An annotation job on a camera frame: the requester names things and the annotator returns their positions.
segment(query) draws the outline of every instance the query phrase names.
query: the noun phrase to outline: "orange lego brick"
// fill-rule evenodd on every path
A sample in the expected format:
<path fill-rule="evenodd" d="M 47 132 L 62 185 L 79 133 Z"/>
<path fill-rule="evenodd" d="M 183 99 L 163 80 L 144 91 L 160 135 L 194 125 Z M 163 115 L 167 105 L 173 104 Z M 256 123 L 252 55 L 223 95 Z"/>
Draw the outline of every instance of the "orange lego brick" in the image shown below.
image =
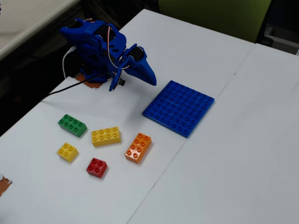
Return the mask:
<path fill-rule="evenodd" d="M 127 160 L 131 160 L 138 164 L 150 144 L 151 138 L 145 134 L 139 133 L 125 154 Z"/>

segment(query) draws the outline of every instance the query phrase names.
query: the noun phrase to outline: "small yellow lego brick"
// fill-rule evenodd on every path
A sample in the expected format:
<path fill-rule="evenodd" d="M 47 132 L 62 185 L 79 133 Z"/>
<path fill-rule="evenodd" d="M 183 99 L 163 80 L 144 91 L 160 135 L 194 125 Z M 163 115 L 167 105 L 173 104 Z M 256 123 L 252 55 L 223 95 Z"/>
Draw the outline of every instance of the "small yellow lego brick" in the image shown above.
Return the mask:
<path fill-rule="evenodd" d="M 78 150 L 68 143 L 65 143 L 57 152 L 57 154 L 64 160 L 71 162 L 78 154 Z"/>

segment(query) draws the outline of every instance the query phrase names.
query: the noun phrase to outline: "blue baseplate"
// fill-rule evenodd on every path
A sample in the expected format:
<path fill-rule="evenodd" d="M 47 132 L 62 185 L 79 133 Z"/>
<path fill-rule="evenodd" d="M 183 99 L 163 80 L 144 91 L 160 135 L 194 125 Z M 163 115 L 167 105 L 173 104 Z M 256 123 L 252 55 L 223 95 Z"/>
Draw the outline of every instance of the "blue baseplate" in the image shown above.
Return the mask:
<path fill-rule="evenodd" d="M 142 114 L 188 138 L 213 102 L 212 97 L 170 81 Z"/>

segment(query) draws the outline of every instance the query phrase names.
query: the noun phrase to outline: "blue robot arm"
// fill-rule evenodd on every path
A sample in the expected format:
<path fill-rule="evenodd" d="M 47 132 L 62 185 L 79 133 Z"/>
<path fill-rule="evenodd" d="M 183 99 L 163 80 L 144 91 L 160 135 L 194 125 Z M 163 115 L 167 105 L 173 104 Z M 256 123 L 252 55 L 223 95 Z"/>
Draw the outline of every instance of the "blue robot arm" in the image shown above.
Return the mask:
<path fill-rule="evenodd" d="M 63 27 L 60 32 L 77 47 L 83 62 L 81 72 L 86 79 L 112 72 L 92 79 L 93 82 L 104 83 L 112 77 L 109 89 L 112 91 L 117 85 L 124 85 L 121 72 L 125 70 L 151 85 L 157 84 L 155 73 L 146 61 L 145 50 L 137 44 L 126 49 L 126 37 L 113 24 L 76 19 L 74 24 Z"/>

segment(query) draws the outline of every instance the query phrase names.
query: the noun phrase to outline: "white cable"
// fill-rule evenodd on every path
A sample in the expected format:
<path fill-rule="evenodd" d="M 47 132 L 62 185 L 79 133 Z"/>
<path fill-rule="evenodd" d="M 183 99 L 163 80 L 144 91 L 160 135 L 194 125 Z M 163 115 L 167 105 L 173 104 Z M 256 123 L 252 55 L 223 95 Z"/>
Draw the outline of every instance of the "white cable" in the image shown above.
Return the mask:
<path fill-rule="evenodd" d="M 64 72 L 64 79 L 66 79 L 66 75 L 65 75 L 65 71 L 64 71 L 64 60 L 65 60 L 66 56 L 67 56 L 69 53 L 73 52 L 75 49 L 76 49 L 76 46 L 72 46 L 72 47 L 68 50 L 68 52 L 65 53 L 65 55 L 64 55 L 64 57 L 63 57 L 63 59 L 62 59 L 62 71 Z"/>
<path fill-rule="evenodd" d="M 108 32 L 107 32 L 107 51 L 108 51 L 108 57 L 109 57 L 109 60 L 110 60 L 111 64 L 118 69 L 118 67 L 112 62 L 112 60 L 110 58 L 110 53 L 109 53 L 109 34 L 110 34 L 110 26 L 108 26 Z"/>

